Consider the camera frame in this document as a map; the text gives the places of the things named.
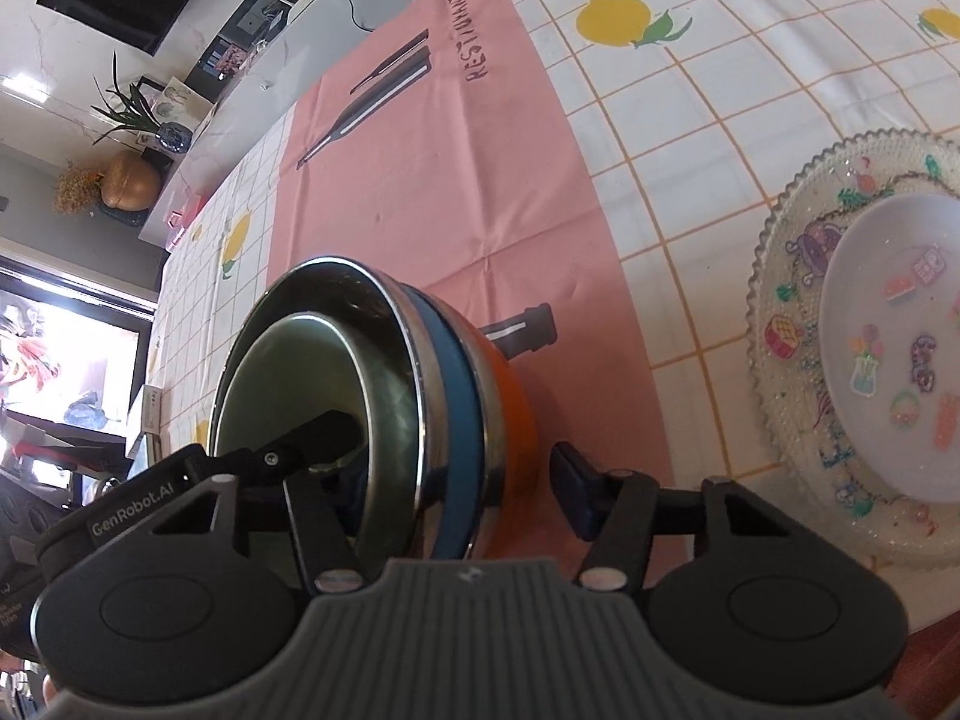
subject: marble countertop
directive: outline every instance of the marble countertop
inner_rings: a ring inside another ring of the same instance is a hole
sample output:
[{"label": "marble countertop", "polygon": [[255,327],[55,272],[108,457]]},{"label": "marble countertop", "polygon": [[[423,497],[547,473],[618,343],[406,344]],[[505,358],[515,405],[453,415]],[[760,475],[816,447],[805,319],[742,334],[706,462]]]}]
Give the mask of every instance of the marble countertop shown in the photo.
[{"label": "marble countertop", "polygon": [[[353,2],[357,20],[377,28],[410,0]],[[164,247],[171,212],[196,197],[210,197],[274,122],[366,36],[350,18],[348,0],[315,0],[307,6],[229,89],[209,127],[168,179],[141,240]]]}]

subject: glass plate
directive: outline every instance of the glass plate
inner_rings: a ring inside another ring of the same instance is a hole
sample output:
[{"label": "glass plate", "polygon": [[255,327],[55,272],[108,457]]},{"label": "glass plate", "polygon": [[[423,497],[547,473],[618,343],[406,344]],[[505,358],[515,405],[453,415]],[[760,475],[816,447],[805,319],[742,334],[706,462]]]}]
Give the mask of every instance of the glass plate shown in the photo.
[{"label": "glass plate", "polygon": [[905,496],[857,456],[830,405],[817,331],[823,276],[848,225],[877,199],[917,193],[960,199],[960,148],[883,130],[814,157],[760,234],[747,337],[764,422],[819,530],[851,552],[935,567],[960,563],[960,501]]}]

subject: marble wall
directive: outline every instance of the marble wall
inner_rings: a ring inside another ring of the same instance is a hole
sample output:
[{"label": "marble wall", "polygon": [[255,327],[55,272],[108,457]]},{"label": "marble wall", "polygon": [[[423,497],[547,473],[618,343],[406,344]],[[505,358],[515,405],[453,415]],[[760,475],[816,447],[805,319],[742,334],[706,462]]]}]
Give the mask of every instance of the marble wall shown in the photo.
[{"label": "marble wall", "polygon": [[54,166],[106,161],[124,148],[124,137],[91,148],[109,125],[89,107],[99,103],[94,76],[109,80],[113,53],[121,84],[139,76],[183,79],[241,1],[191,0],[157,55],[150,56],[37,0],[0,0],[0,76],[25,74],[50,94],[42,106],[0,94],[0,143]]}]

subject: table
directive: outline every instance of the table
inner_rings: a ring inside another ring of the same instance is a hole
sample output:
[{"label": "table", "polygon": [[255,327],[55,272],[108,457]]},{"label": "table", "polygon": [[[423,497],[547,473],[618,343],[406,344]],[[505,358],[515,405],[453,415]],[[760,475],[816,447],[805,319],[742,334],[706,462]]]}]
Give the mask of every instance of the table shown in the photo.
[{"label": "table", "polygon": [[[148,378],[165,450],[203,437],[258,295],[331,253],[478,326],[549,305],[558,340],[512,360],[544,447],[572,440],[664,485],[731,476],[803,519],[747,369],[754,249],[776,195],[837,140],[960,132],[947,11],[960,0],[416,0],[277,122],[167,264]],[[350,90],[424,30],[421,74],[299,170]],[[565,570],[584,554],[545,480],[512,552]],[[914,630],[957,610],[960,570],[858,557]],[[659,545],[654,576],[684,558]]]}]

